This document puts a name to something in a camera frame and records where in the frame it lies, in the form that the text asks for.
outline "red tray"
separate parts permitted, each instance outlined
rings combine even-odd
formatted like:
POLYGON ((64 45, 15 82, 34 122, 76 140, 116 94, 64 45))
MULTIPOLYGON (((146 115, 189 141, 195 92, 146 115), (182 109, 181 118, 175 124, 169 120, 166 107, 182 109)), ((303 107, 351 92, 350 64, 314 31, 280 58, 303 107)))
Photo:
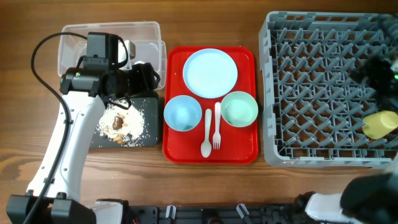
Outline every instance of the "red tray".
POLYGON ((164 122, 163 153, 172 162, 194 164, 248 164, 259 153, 257 120, 245 128, 235 128, 222 117, 220 123, 221 147, 212 149, 209 157, 204 158, 200 146, 205 139, 205 110, 213 112, 211 118, 210 143, 213 143, 215 131, 214 105, 221 102, 224 96, 206 99, 193 94, 185 85, 182 69, 185 61, 201 49, 213 48, 222 50, 235 61, 238 68, 238 80, 231 91, 245 91, 256 98, 256 77, 254 56, 244 47, 176 47, 170 53, 167 62, 165 104, 178 95, 188 95, 196 99, 202 109, 202 118, 198 126, 191 131, 175 131, 164 122))

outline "green bowl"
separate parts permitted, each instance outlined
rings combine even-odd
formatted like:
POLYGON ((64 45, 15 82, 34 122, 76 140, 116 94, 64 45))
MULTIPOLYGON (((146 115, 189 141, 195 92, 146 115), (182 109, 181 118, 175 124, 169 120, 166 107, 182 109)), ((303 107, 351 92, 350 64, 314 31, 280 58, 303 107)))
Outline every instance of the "green bowl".
POLYGON ((226 95, 221 102, 221 115, 224 120, 237 128, 249 126, 259 114, 256 100, 242 91, 235 91, 226 95))

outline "yellow object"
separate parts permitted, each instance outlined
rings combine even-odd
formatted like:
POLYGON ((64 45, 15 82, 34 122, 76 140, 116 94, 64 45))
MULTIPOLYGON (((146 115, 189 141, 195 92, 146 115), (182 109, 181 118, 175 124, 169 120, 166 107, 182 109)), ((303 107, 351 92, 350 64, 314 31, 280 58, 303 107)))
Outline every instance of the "yellow object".
POLYGON ((398 128, 398 114, 392 111, 381 111, 363 119, 362 127, 365 135, 372 139, 383 138, 386 134, 398 128))

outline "white plate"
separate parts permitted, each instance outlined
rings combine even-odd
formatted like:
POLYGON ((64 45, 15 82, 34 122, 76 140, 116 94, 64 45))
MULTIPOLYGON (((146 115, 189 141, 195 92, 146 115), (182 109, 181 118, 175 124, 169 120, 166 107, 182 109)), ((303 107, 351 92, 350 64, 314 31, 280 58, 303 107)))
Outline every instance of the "white plate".
POLYGON ((203 98, 218 98, 227 94, 238 79, 234 60, 217 49, 193 53, 185 62, 182 73, 188 89, 203 98))

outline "gray dish rack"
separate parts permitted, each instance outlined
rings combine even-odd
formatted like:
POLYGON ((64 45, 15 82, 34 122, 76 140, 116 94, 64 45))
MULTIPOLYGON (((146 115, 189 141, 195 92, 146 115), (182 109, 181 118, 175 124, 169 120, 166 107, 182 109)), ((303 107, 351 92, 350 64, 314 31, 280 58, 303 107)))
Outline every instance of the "gray dish rack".
POLYGON ((386 15, 270 12, 259 33, 264 157, 272 166, 385 168, 398 134, 373 140, 362 118, 378 111, 372 88, 348 79, 370 55, 394 58, 379 30, 386 15))

